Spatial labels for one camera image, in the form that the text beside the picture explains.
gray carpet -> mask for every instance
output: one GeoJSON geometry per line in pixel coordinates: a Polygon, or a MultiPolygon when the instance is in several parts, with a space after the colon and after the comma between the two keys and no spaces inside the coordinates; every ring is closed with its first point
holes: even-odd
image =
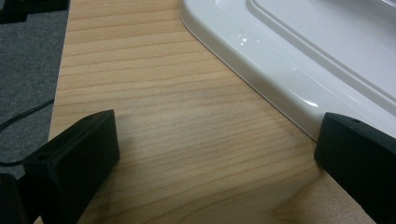
{"type": "MultiPolygon", "coordinates": [[[[0,25],[0,123],[55,97],[67,15],[41,13],[0,25]]],[[[0,161],[18,161],[44,145],[51,113],[49,105],[0,132],[0,161]]],[[[0,167],[0,173],[19,178],[23,169],[0,167]]]]}

white plastic tray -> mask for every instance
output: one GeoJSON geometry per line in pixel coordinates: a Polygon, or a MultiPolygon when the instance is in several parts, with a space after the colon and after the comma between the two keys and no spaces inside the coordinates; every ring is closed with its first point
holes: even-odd
{"type": "Polygon", "coordinates": [[[396,137],[396,4],[390,0],[183,0],[188,29],[318,138],[325,112],[396,137]]]}

black plastic piece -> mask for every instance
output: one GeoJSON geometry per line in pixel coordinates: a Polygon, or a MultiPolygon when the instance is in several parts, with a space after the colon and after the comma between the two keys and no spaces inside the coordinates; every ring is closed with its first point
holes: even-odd
{"type": "Polygon", "coordinates": [[[119,158],[113,110],[79,120],[23,160],[28,221],[40,215],[46,224],[77,223],[119,158]]]}
{"type": "Polygon", "coordinates": [[[1,223],[29,223],[18,190],[18,183],[13,175],[0,174],[0,202],[1,223]]]}
{"type": "Polygon", "coordinates": [[[315,159],[375,222],[396,223],[396,139],[326,113],[315,159]]]}
{"type": "Polygon", "coordinates": [[[28,14],[61,11],[69,8],[69,0],[6,0],[0,10],[0,24],[26,21],[28,14]]]}

wood grain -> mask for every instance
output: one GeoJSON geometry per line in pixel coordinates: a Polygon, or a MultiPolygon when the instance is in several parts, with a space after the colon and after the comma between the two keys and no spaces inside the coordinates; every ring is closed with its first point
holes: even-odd
{"type": "Polygon", "coordinates": [[[80,223],[371,223],[178,9],[72,1],[50,136],[112,108],[121,154],[80,223]]]}

black block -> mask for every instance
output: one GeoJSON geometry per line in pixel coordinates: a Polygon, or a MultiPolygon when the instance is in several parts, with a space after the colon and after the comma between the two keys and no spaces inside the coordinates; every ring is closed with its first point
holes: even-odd
{"type": "Polygon", "coordinates": [[[396,139],[327,113],[315,159],[375,222],[396,223],[396,139]]]}
{"type": "Polygon", "coordinates": [[[76,223],[119,158],[112,110],[81,119],[26,158],[44,223],[76,223]]]}

